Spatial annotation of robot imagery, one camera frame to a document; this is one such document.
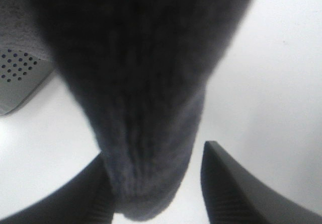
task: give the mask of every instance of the furry gray fabric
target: furry gray fabric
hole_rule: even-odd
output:
[[[1,44],[50,58],[41,31],[95,131],[117,211],[160,213],[187,169],[207,79],[249,0],[27,0],[27,11],[3,2]]]

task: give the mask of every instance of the black plastic object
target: black plastic object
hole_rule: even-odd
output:
[[[97,156],[63,187],[1,224],[109,224],[114,200],[103,161]]]
[[[201,184],[213,224],[321,224],[322,217],[278,194],[217,142],[205,144]]]

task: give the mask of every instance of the gray device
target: gray device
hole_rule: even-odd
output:
[[[27,52],[0,49],[0,115],[16,109],[53,70],[52,63]]]

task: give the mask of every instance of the white surface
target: white surface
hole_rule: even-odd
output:
[[[253,1],[210,79],[182,186],[147,224],[208,223],[199,184],[206,140],[219,141],[264,183],[322,214],[322,0]],[[0,118],[0,217],[49,194],[97,153],[59,78],[15,114]],[[116,214],[113,224],[120,223],[133,222]]]

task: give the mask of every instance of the white background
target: white background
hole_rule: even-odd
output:
[[[253,0],[208,84],[187,174],[172,204],[147,224],[208,223],[203,143],[217,140],[244,167],[322,214],[322,0]],[[61,79],[0,117],[0,218],[50,194],[98,153]],[[120,214],[113,224],[133,223]]]

